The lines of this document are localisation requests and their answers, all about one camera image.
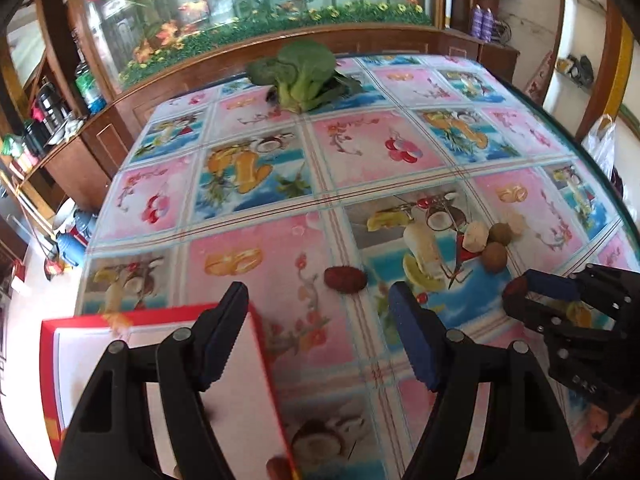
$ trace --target screw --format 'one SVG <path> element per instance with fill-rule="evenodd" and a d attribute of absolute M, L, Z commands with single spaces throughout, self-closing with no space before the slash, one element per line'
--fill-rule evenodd
<path fill-rule="evenodd" d="M 514 341 L 513 349 L 518 354 L 526 354 L 529 351 L 529 345 L 527 345 L 524 341 Z"/>
<path fill-rule="evenodd" d="M 190 328 L 179 328 L 174 332 L 173 338 L 176 341 L 185 341 L 191 337 L 191 329 Z"/>
<path fill-rule="evenodd" d="M 451 328 L 450 330 L 447 330 L 446 335 L 447 335 L 447 339 L 452 343 L 460 343 L 465 338 L 465 335 L 462 332 L 460 332 L 460 330 L 457 330 L 455 328 Z"/>
<path fill-rule="evenodd" d="M 114 341 L 109 346 L 107 346 L 107 350 L 109 351 L 110 354 L 117 354 L 123 351 L 124 341 L 120 341 L 119 339 L 117 341 Z"/>

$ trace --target green leafy vegetable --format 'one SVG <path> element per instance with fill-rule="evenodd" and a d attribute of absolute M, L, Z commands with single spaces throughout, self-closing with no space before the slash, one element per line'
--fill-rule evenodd
<path fill-rule="evenodd" d="M 324 45 L 299 40 L 284 46 L 277 58 L 258 59 L 247 75 L 258 86 L 273 86 L 267 99 L 277 95 L 281 108 L 307 112 L 343 96 L 363 92 L 361 83 L 335 71 L 335 56 Z"/>

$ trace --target plastic bag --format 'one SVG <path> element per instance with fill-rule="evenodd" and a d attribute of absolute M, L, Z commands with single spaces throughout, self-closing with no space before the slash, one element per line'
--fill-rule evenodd
<path fill-rule="evenodd" d="M 608 180 L 611 180 L 613 163 L 616 158 L 616 123 L 610 115 L 603 115 L 589 130 L 582 141 L 582 147 L 596 161 Z"/>

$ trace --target table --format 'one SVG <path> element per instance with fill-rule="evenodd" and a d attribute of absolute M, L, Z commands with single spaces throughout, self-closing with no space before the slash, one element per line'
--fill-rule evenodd
<path fill-rule="evenodd" d="M 102 208 L 76 314 L 208 303 L 245 282 L 305 478 L 395 479 L 434 400 L 386 302 L 411 273 L 403 225 L 426 222 L 432 278 L 450 285 L 414 283 L 424 307 L 476 342 L 526 340 L 543 368 L 540 336 L 500 307 L 505 284 L 526 269 L 568 275 L 588 262 L 640 270 L 638 234 L 567 134 L 477 63 L 373 56 L 340 59 L 338 70 L 366 92 L 300 116 L 241 77 L 159 105 Z M 456 261 L 466 225 L 514 212 L 527 229 L 507 269 Z M 325 286 L 323 271 L 343 265 L 366 270 L 366 290 Z M 572 316 L 610 324 L 583 306 Z M 552 386 L 584 460 L 595 444 L 589 407 Z M 476 463 L 487 397 L 481 388 L 461 474 Z"/>

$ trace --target glass panel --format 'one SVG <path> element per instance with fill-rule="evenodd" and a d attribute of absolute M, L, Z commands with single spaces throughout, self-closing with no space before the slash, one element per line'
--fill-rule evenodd
<path fill-rule="evenodd" d="M 217 46 L 310 25 L 429 25 L 425 0 L 86 0 L 98 51 L 121 91 Z"/>

